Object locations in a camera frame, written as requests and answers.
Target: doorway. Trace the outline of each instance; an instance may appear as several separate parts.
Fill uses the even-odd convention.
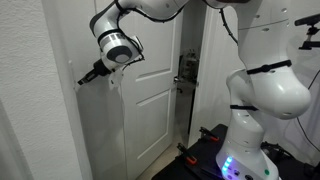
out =
[[[137,179],[149,180],[178,155],[178,143],[188,147],[193,101],[197,87],[198,67],[207,6],[190,1],[183,11],[173,142]]]

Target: black cable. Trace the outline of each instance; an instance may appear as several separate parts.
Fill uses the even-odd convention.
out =
[[[319,73],[320,73],[320,70],[317,72],[317,74],[316,74],[315,77],[313,78],[312,82],[310,83],[310,85],[309,85],[309,87],[308,87],[309,90],[311,89],[313,83],[314,83],[315,80],[317,79]],[[299,123],[299,126],[300,126],[300,128],[301,128],[301,130],[302,130],[302,132],[303,132],[303,134],[304,134],[304,136],[305,136],[305,138],[308,140],[308,142],[309,142],[318,152],[320,152],[320,149],[319,149],[316,145],[314,145],[314,143],[309,139],[306,131],[304,130],[304,128],[303,128],[303,126],[302,126],[302,124],[301,124],[301,122],[300,122],[299,117],[297,117],[297,121],[298,121],[298,123]]]
[[[229,28],[229,25],[226,21],[226,17],[224,15],[224,10],[223,8],[220,9],[220,14],[221,14],[221,18],[222,18],[222,22],[223,22],[223,26],[226,28],[226,30],[228,31],[229,36],[233,39],[233,41],[238,44],[238,40],[234,37],[232,31]]]
[[[137,59],[137,60],[133,60],[131,62],[129,62],[128,64],[126,64],[124,66],[124,68],[122,69],[122,71],[124,71],[128,66],[134,64],[134,63],[137,63],[137,62],[140,62],[140,61],[144,61],[145,60],[145,57],[139,47],[139,45],[137,44],[137,42],[135,40],[133,40],[132,38],[128,37],[120,28],[120,25],[119,25],[119,21],[120,21],[120,17],[124,14],[127,14],[129,11],[134,11],[148,19],[150,19],[151,21],[153,22],[162,22],[162,23],[165,23],[165,22],[168,22],[168,21],[171,21],[173,20],[175,17],[177,17],[181,11],[183,10],[184,6],[181,7],[173,16],[171,16],[170,18],[168,19],[156,19],[156,18],[152,18],[150,16],[148,16],[146,13],[142,12],[141,10],[137,9],[137,8],[122,8],[121,5],[118,3],[118,1],[115,1],[116,2],[116,5],[118,7],[118,9],[121,11],[117,17],[117,28],[121,31],[121,34],[123,36],[125,36],[125,38],[127,38],[129,40],[129,42],[136,48],[136,50],[139,52],[140,54],[140,58]]]
[[[297,120],[298,120],[298,123],[299,123],[299,126],[300,126],[300,128],[301,128],[301,130],[302,130],[302,132],[303,132],[303,134],[304,134],[304,136],[306,137],[306,139],[309,141],[309,143],[317,150],[317,151],[319,151],[320,152],[320,149],[316,146],[316,145],[314,145],[313,144],[313,142],[309,139],[309,137],[308,137],[308,135],[307,135],[307,133],[306,133],[306,131],[304,130],[304,128],[302,127],[302,125],[301,125],[301,122],[300,122],[300,119],[299,119],[299,117],[297,117]]]
[[[295,157],[289,151],[283,149],[283,147],[281,147],[279,144],[271,144],[271,143],[268,143],[267,141],[265,141],[261,144],[262,149],[267,148],[267,147],[273,148],[273,149],[278,150],[279,152],[282,152],[282,153],[286,153],[290,158],[295,159]]]
[[[315,77],[313,78],[313,80],[312,80],[311,84],[309,85],[309,87],[308,87],[308,89],[309,89],[309,90],[311,89],[311,87],[312,87],[312,85],[313,85],[314,81],[317,79],[317,77],[318,77],[319,73],[320,73],[320,70],[317,72],[317,74],[316,74],[316,75],[315,75]]]

